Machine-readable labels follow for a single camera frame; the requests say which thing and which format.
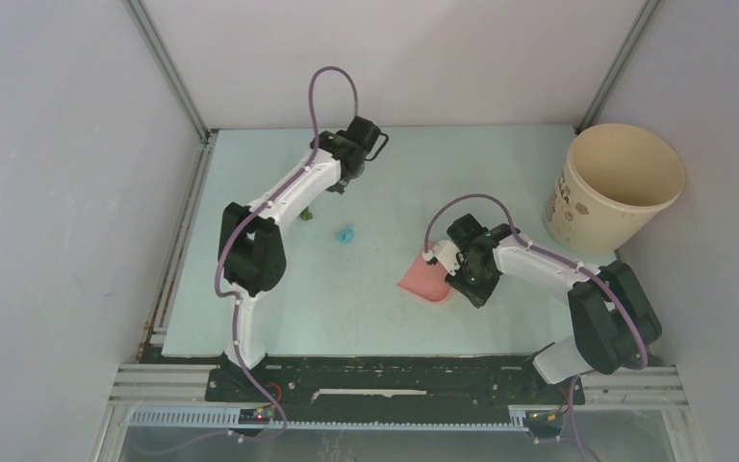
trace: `white wall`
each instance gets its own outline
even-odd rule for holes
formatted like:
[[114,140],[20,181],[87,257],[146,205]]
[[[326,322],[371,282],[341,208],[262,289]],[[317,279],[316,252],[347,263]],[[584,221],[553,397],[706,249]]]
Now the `white wall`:
[[739,2],[665,2],[601,121],[648,127],[684,195],[626,247],[717,461],[739,460]]
[[86,460],[198,140],[120,1],[0,1],[0,461]]
[[[205,122],[309,127],[319,67],[381,125],[578,123],[643,0],[150,0]],[[322,125],[349,86],[319,80]]]

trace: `beige bucket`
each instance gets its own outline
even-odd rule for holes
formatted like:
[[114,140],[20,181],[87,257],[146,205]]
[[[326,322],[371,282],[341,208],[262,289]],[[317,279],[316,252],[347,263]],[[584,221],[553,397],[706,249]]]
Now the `beige bucket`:
[[683,188],[684,165],[662,139],[631,125],[596,125],[568,148],[546,206],[546,227],[571,250],[610,253]]

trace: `blue object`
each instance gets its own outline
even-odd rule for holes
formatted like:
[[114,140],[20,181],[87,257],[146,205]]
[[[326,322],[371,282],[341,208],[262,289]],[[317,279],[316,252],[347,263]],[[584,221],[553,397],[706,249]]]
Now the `blue object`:
[[355,235],[355,228],[348,224],[345,229],[336,233],[336,241],[341,244],[349,244],[352,242],[352,237]]

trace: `pink object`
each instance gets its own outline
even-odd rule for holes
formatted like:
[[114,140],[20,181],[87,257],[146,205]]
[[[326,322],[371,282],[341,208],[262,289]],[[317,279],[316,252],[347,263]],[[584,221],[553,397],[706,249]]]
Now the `pink object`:
[[447,274],[443,265],[427,265],[423,257],[418,255],[397,285],[426,301],[443,303],[452,293],[451,287],[444,281]]

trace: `light blue table surface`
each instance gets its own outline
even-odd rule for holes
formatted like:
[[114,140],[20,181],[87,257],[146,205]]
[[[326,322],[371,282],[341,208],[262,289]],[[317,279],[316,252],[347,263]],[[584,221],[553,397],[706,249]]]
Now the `light blue table surface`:
[[[536,244],[566,252],[543,225],[543,208],[574,138],[569,125],[389,128],[390,142],[344,195],[325,193],[284,236],[288,268],[258,309],[270,319],[268,354],[475,355],[530,353],[572,333],[568,307],[515,277],[500,279],[475,309],[460,294],[432,305],[397,283],[415,258],[429,220],[449,200],[488,193],[511,210]],[[230,302],[215,296],[222,210],[272,187],[306,153],[310,130],[227,130],[214,157],[191,231],[164,355],[219,355],[229,338]],[[505,222],[494,204],[461,202],[432,240],[473,213]],[[354,227],[350,244],[336,234]],[[589,258],[606,264],[612,255]]]

